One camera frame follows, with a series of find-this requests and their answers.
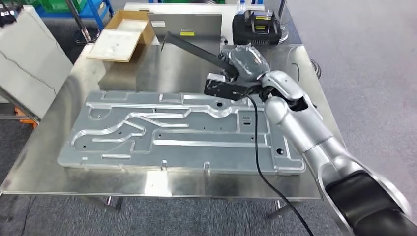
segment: white bottle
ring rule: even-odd
[[[243,14],[246,11],[245,0],[238,0],[236,14]]]

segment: stainless steel tabletop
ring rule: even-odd
[[[158,46],[150,46],[140,58],[126,64],[87,59],[86,54],[91,47],[87,45],[83,49],[44,119],[32,133],[1,186],[3,193],[278,199],[257,175],[207,175],[137,169],[81,170],[60,166],[57,156],[91,91],[101,88],[201,92],[207,70],[218,71],[209,65],[200,67],[205,62],[174,48],[163,52],[176,50],[171,59],[158,57]],[[342,141],[305,48],[301,45],[280,45],[260,50],[273,69],[286,71],[297,80],[299,71],[299,84],[318,106],[327,127]],[[140,63],[152,60],[154,64],[159,63],[153,69],[146,63]],[[268,179],[293,201],[320,198],[309,171],[299,176],[269,176]]]

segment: aluminum plate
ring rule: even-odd
[[[258,105],[264,174],[299,174],[305,164]],[[247,99],[203,94],[97,91],[81,108],[58,162],[73,168],[147,168],[254,174],[255,113]]]

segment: mounting hole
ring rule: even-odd
[[[283,155],[283,154],[284,154],[284,150],[282,150],[281,148],[278,148],[278,149],[276,150],[276,153],[278,153],[278,154],[280,154],[280,155]]]

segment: gray floor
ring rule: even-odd
[[[390,179],[417,217],[417,1],[289,0],[350,152]]]
[[[289,8],[309,54],[322,66],[321,84],[350,151],[393,180],[417,208],[416,6],[401,2],[290,0]],[[266,5],[276,8],[272,1]],[[82,49],[69,38],[76,25],[46,23],[74,61]],[[28,125],[0,121],[0,180],[30,133]],[[0,216],[10,218],[0,222],[0,235],[20,235],[28,201],[0,198]],[[292,213],[266,220],[273,209],[271,201],[126,198],[121,212],[110,214],[73,197],[38,196],[25,235],[306,235]],[[316,235],[340,235],[321,203],[298,209]]]

